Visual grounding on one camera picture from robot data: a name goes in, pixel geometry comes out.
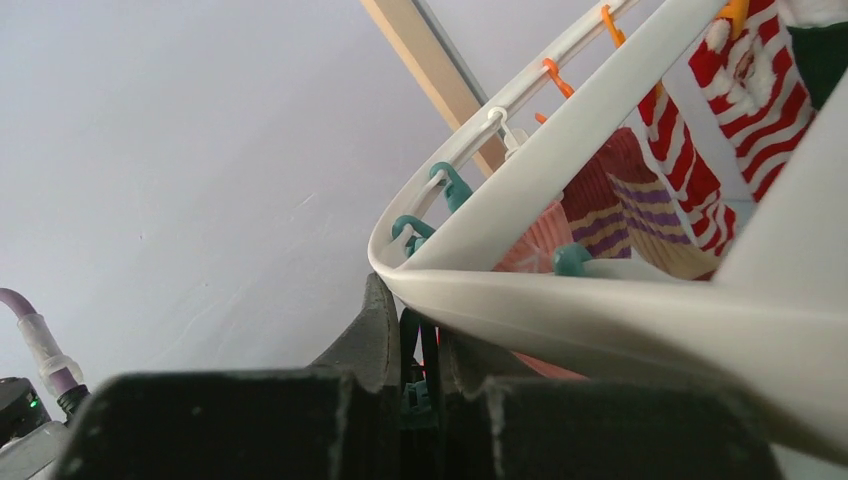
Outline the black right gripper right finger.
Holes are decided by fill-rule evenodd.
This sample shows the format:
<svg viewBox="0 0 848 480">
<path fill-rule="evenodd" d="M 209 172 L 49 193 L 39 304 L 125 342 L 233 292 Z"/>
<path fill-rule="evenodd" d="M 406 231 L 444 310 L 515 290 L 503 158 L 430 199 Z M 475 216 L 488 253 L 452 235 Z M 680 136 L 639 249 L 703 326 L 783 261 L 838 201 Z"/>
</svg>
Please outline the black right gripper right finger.
<svg viewBox="0 0 848 480">
<path fill-rule="evenodd" d="M 446 328 L 439 330 L 439 365 L 446 397 L 470 398 L 488 377 L 540 377 L 512 352 Z"/>
</svg>

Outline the pink green patterned sock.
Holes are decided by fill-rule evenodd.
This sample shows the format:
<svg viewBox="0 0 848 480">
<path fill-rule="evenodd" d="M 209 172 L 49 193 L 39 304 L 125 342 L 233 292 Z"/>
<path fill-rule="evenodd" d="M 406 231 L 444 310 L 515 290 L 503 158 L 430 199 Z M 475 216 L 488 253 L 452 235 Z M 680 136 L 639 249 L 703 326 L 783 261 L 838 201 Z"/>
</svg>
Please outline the pink green patterned sock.
<svg viewBox="0 0 848 480">
<path fill-rule="evenodd" d="M 516 241 L 499 263 L 496 272 L 550 274 L 558 247 L 571 244 L 573 236 L 565 211 L 552 202 Z"/>
</svg>

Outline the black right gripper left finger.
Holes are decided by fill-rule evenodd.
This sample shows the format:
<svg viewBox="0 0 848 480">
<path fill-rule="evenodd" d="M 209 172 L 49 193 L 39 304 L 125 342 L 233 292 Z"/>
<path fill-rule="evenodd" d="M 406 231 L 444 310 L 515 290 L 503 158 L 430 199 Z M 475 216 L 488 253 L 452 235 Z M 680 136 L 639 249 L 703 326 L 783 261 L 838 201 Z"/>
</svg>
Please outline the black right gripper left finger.
<svg viewBox="0 0 848 480">
<path fill-rule="evenodd" d="M 400 387 L 398 313 L 393 294 L 377 274 L 366 276 L 359 313 L 310 365 L 351 373 L 369 392 Z"/>
</svg>

